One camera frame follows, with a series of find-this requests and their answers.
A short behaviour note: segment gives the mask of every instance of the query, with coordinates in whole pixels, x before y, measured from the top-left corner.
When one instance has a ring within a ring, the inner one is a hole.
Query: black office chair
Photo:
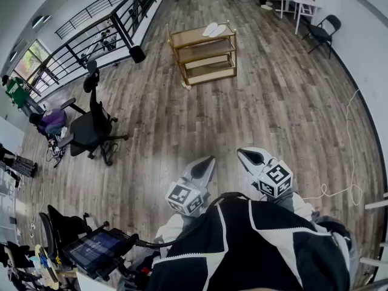
[[[328,21],[329,23],[331,23],[331,25],[334,28],[334,32],[332,32],[331,34],[328,34],[327,31],[323,29],[323,22],[324,21]],[[332,42],[333,42],[332,35],[334,35],[340,28],[341,28],[341,21],[335,15],[328,15],[325,19],[323,19],[323,21],[321,21],[316,26],[309,24],[307,26],[309,33],[306,34],[303,37],[303,39],[309,35],[312,35],[319,42],[313,49],[311,49],[309,54],[312,51],[316,50],[322,44],[328,42],[328,43],[330,43],[330,45],[327,45],[327,46],[329,46],[329,50],[330,50],[330,52],[329,52],[329,59],[330,59],[330,57],[332,55]]]
[[[70,124],[70,135],[66,136],[59,144],[58,147],[62,148],[70,144],[71,156],[77,156],[85,151],[89,151],[88,158],[94,159],[93,152],[99,147],[101,150],[102,158],[107,166],[113,164],[112,161],[107,159],[108,150],[104,148],[104,144],[107,141],[124,139],[128,140],[127,135],[123,136],[109,136],[112,132],[112,122],[117,122],[117,118],[112,118],[103,108],[102,103],[98,103],[96,100],[96,87],[99,81],[99,70],[97,68],[96,61],[90,61],[87,64],[89,75],[84,81],[84,91],[90,93],[90,111],[85,112],[75,105],[75,98],[72,98],[65,102],[61,109],[71,107],[82,116],[78,117]]]
[[[47,210],[48,215],[39,213],[47,237],[47,256],[53,262],[56,262],[56,257],[59,256],[64,266],[72,266],[73,263],[64,255],[62,249],[78,240],[78,235],[92,231],[86,223],[86,217],[89,215],[85,213],[83,218],[63,216],[51,205],[47,206]]]

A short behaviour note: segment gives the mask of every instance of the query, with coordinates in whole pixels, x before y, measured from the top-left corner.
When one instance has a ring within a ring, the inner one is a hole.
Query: wooden floor
[[[230,20],[238,30],[238,76],[194,86],[181,86],[181,75],[166,43],[166,24],[172,32]],[[122,61],[101,70],[97,96],[119,118],[119,141],[114,165],[100,156],[75,158],[68,152],[57,169],[46,162],[47,141],[30,129],[24,156],[40,165],[39,175],[22,187],[18,199],[19,228],[27,244],[44,242],[39,217],[35,237],[28,223],[32,208],[55,206],[65,215],[89,212],[101,223],[152,239],[173,213],[164,195],[190,161],[215,155],[217,166],[210,185],[212,197],[240,191],[258,192],[238,161],[236,149],[255,146],[283,159],[294,172],[293,184],[302,197],[349,186],[352,155],[346,132],[346,106],[355,89],[339,62],[327,59],[327,49],[307,54],[312,40],[294,35],[292,18],[261,10],[258,0],[164,0],[153,20],[141,64]],[[49,97],[55,108],[71,97],[88,110],[89,95],[82,80]],[[69,122],[76,114],[68,111]],[[340,219],[358,239],[361,256],[375,258],[383,232],[384,212],[364,211],[365,203],[382,198],[383,176],[378,148],[366,111],[353,100],[349,128],[355,152],[355,180],[364,191],[359,206],[348,193],[311,203],[323,215]],[[355,198],[360,196],[355,191]],[[365,267],[359,269],[358,283]]]

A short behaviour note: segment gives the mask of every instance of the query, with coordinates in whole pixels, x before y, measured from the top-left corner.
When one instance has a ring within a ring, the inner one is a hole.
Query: ceiling light
[[[45,17],[43,17],[43,24],[47,22],[50,18],[51,18],[51,15],[46,15]]]
[[[18,52],[12,52],[11,53],[11,55],[10,55],[10,62],[12,62],[13,61],[13,59],[16,57],[16,54],[17,54]]]
[[[37,16],[32,22],[32,28],[35,28],[41,21],[43,21],[43,16]]]

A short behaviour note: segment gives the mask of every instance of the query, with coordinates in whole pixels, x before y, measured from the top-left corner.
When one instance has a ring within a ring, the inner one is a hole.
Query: black railing
[[[76,30],[77,27],[86,22],[88,19],[93,18],[98,13],[109,7],[113,7],[121,1],[122,0],[97,0],[92,4],[88,5],[82,11],[78,12],[75,16],[73,16],[70,20],[63,24],[57,31],[55,31],[55,33],[61,39],[63,39],[70,32]]]
[[[54,83],[61,84],[62,80],[67,83],[86,74],[86,64],[90,60],[124,47],[130,50],[134,45],[133,35],[154,2],[156,0],[122,0],[108,15],[82,29],[57,48],[28,77],[26,82],[33,79],[30,84],[32,98],[40,96]]]

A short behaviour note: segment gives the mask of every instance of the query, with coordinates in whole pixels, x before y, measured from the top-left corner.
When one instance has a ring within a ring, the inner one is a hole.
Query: shoe
[[[268,11],[271,11],[273,10],[273,8],[271,8],[269,5],[262,5],[261,8],[263,8],[264,10],[268,10]]]

